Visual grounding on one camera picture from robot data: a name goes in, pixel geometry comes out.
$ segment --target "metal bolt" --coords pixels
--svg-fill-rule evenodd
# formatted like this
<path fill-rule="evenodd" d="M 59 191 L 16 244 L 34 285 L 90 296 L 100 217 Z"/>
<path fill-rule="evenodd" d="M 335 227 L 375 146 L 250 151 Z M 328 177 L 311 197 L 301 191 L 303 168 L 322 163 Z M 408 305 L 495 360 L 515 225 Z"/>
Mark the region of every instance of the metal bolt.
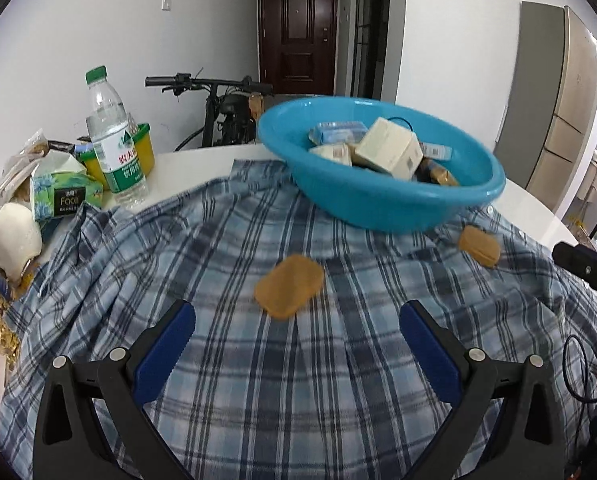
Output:
<path fill-rule="evenodd" d="M 485 354 L 485 352 L 483 352 L 480 348 L 472 348 L 469 351 L 469 358 L 472 361 L 485 361 L 485 358 L 487 357 L 487 354 Z"/>
<path fill-rule="evenodd" d="M 67 357 L 65 357 L 64 355 L 59 355 L 56 359 L 54 359 L 54 361 L 52 362 L 52 365 L 54 368 L 62 368 L 63 366 L 65 366 L 67 364 Z"/>
<path fill-rule="evenodd" d="M 543 358 L 540 357 L 540 355 L 536 354 L 530 356 L 529 362 L 533 364 L 536 368 L 540 368 L 544 364 Z"/>
<path fill-rule="evenodd" d="M 110 359 L 112 361 L 121 361 L 121 359 L 125 358 L 126 354 L 127 352 L 125 352 L 124 348 L 115 348 L 110 352 Z"/>

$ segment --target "plastic bottle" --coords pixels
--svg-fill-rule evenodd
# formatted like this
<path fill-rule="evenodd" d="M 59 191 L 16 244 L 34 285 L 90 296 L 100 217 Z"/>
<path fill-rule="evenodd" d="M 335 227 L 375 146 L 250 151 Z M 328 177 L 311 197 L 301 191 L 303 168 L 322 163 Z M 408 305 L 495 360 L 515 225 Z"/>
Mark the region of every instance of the plastic bottle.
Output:
<path fill-rule="evenodd" d="M 128 116 L 120 96 L 107 82 L 107 69 L 99 66 L 85 74 L 92 114 L 87 130 L 117 204 L 132 206 L 147 196 L 147 183 L 138 162 Z"/>

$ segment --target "yellow container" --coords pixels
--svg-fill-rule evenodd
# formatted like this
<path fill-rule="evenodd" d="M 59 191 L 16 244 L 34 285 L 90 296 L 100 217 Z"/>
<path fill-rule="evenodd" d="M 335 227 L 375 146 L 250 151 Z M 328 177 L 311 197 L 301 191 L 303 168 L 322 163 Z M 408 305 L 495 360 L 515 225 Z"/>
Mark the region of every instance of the yellow container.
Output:
<path fill-rule="evenodd" d="M 143 169 L 143 174 L 147 176 L 154 169 L 154 150 L 152 149 L 152 139 L 149 136 L 149 124 L 139 124 L 138 132 L 133 139 L 140 167 Z"/>
<path fill-rule="evenodd" d="M 138 162 L 143 170 L 143 174 L 147 176 L 154 168 L 154 150 L 152 149 L 152 139 L 149 136 L 149 124 L 139 124 L 138 131 L 134 134 L 133 139 Z M 107 184 L 107 179 L 105 179 L 94 150 L 81 153 L 79 160 L 87 168 L 87 173 L 98 180 L 105 191 L 109 191 L 110 187 Z"/>

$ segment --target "blue plaid shirt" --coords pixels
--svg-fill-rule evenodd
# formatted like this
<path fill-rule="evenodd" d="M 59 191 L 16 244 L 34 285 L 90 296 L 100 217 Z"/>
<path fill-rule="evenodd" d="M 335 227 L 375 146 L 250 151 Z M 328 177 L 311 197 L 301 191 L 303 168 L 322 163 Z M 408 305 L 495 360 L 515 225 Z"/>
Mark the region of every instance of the blue plaid shirt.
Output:
<path fill-rule="evenodd" d="M 497 237 L 495 269 L 457 248 L 467 224 Z M 295 253 L 322 264 L 325 286 L 293 319 L 273 320 L 254 286 Z M 581 406 L 565 389 L 563 343 L 576 333 L 590 357 L 597 352 L 597 298 L 545 248 L 480 209 L 424 233 L 365 231 L 314 206 L 283 163 L 237 161 L 228 178 L 136 216 L 82 208 L 9 310 L 22 343 L 0 449 L 23 479 L 32 478 L 52 359 L 129 347 L 177 298 L 195 306 L 196 333 L 146 413 L 199 480 L 404 476 L 450 410 L 399 331 L 399 308 L 413 299 L 467 348 L 515 362 L 541 355 L 572 452 Z M 580 388 L 579 354 L 569 354 Z M 96 407 L 120 465 L 137 474 L 104 404 Z M 492 404 L 459 473 L 475 467 L 498 410 Z"/>

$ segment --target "bicycle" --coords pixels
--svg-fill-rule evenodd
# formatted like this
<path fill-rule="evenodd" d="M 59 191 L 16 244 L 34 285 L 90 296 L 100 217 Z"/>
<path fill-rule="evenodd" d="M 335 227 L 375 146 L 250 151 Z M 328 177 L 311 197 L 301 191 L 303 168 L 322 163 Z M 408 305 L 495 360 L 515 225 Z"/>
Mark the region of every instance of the bicycle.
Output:
<path fill-rule="evenodd" d="M 183 140 L 175 152 L 181 151 L 186 144 L 200 134 L 202 148 L 213 146 L 230 146 L 232 144 L 248 144 L 256 138 L 256 122 L 252 119 L 249 107 L 249 94 L 258 92 L 262 95 L 272 94 L 272 85 L 253 81 L 245 76 L 242 81 L 224 79 L 198 79 L 192 74 L 178 73 L 175 76 L 148 76 L 145 86 L 164 86 L 162 92 L 171 90 L 175 96 L 187 91 L 205 90 L 209 93 L 205 102 L 205 124 Z M 223 95 L 218 95 L 221 86 L 227 87 Z M 214 123 L 220 114 L 226 118 L 218 123 L 221 138 L 213 143 Z"/>

